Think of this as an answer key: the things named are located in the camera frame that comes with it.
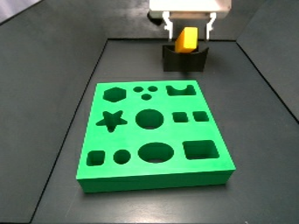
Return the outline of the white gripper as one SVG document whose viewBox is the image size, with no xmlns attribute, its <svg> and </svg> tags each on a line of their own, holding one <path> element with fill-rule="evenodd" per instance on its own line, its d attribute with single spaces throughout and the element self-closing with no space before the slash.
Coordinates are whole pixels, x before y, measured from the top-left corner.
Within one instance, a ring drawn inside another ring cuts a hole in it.
<svg viewBox="0 0 299 224">
<path fill-rule="evenodd" d="M 205 41 L 211 39 L 216 18 L 224 18 L 231 10 L 232 0 L 149 0 L 149 15 L 163 18 L 168 40 L 173 38 L 171 19 L 209 19 L 205 24 Z"/>
</svg>

